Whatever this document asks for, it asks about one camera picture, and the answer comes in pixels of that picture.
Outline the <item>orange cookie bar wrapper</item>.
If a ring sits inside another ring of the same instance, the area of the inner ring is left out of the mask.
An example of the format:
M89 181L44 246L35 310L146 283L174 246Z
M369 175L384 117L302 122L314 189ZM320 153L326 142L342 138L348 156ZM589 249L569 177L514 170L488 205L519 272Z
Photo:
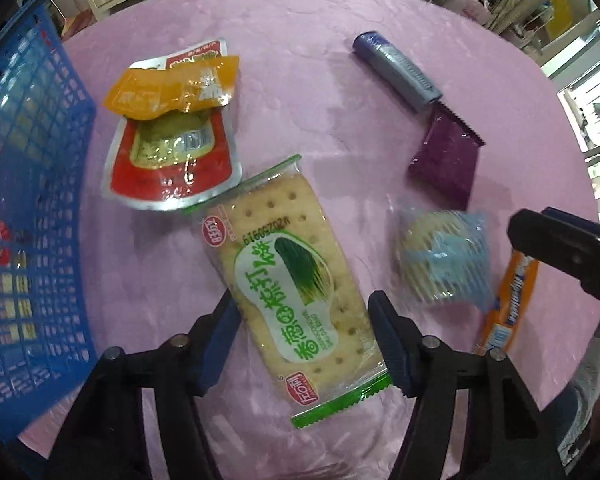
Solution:
M509 350L530 304L539 264L535 258L512 250L493 306L480 330L475 354L484 356L492 349Z

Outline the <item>purple snack packet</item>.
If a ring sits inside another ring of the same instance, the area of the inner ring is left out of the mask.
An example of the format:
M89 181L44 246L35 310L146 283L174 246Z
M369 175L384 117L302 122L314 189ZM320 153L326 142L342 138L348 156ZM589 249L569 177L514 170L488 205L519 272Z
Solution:
M463 119L443 103L437 103L407 174L435 190L454 209L466 210L483 145L483 138Z

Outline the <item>blue-grey roll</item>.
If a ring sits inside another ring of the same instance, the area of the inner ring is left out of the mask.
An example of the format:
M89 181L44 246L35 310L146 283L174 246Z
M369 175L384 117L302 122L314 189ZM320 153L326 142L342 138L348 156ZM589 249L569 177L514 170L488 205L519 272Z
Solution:
M434 83L394 44L379 32L363 32L352 44L353 52L416 112L442 98Z

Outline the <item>pink gift bag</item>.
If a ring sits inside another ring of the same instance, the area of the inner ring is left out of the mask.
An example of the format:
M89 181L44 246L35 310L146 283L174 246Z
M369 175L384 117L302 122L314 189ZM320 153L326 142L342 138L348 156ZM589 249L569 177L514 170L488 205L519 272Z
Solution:
M444 6L480 25L485 25L492 18L489 0L448 0Z

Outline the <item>green scallion cracker pack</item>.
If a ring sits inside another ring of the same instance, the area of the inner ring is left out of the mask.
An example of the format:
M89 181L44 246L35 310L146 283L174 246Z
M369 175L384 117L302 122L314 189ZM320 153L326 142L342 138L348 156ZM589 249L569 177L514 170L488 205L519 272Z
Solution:
M358 281L300 160L292 155L193 209L296 428L390 384Z

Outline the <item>blue net round pastry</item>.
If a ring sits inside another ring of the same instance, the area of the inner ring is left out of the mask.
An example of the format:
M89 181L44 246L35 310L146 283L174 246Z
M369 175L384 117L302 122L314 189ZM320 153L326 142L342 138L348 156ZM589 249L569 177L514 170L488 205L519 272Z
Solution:
M398 283L415 308L492 306L486 218L480 212L391 206Z

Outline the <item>pink quilted tablecloth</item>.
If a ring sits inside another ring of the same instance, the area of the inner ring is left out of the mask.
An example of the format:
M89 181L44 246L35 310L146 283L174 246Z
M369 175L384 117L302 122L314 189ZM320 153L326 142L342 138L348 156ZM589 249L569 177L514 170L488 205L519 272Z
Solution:
M470 206L486 215L492 283L510 255L508 219L553 206L597 221L592 184L552 82L508 42L419 0L147 0L64 45L98 112L85 163L80 251L91 333L100 353L158 347L209 312L224 287L184 214L138 211L102 196L118 118L102 100L133 62L224 38L240 56L236 127L246 177L293 154L320 198L365 301L393 293L389 196L443 207L406 168L427 128L352 53L378 30L440 88L482 136ZM600 302L541 266L510 349L541 410L568 384L600 322ZM242 326L219 383L199 400L225 479L387 479L414 401L389 387L295 430Z

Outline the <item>orange snack pouch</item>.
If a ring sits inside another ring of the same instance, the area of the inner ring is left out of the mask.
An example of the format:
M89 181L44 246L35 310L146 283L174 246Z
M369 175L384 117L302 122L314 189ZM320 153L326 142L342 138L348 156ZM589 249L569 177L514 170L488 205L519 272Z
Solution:
M227 106L235 94L240 58L217 56L156 68L128 68L110 88L104 107L146 122L166 113Z

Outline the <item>red pickled vegetable pouch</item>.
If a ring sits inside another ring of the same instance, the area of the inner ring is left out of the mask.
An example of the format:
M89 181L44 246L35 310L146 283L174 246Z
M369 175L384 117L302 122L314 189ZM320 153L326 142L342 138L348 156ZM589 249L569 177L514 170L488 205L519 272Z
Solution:
M204 203L242 180L232 118L236 102L150 122L121 118L102 176L102 195L125 206L174 211Z

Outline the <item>blue plastic basket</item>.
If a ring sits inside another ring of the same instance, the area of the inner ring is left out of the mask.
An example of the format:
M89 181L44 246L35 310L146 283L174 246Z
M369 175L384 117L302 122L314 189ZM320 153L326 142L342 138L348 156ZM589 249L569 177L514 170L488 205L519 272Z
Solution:
M96 106L28 0L0 32L0 438L14 440L96 359L79 220Z

